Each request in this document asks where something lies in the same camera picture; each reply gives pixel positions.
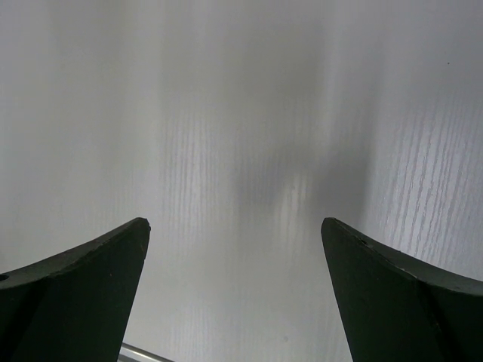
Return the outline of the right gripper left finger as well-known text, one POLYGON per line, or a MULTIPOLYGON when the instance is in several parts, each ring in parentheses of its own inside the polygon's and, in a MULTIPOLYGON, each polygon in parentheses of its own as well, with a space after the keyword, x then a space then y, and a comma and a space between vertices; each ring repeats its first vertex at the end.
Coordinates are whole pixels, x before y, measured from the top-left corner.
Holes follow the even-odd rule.
POLYGON ((3 361, 116 361, 149 245, 136 218, 1 274, 3 361))

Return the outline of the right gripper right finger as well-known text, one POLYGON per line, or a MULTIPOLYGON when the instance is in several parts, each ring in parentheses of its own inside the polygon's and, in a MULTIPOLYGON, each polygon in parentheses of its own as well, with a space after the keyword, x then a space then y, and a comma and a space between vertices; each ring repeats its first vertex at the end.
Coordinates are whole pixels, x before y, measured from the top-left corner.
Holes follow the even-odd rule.
POLYGON ((335 218, 321 224, 354 361, 480 361, 482 282, 381 244, 335 218))

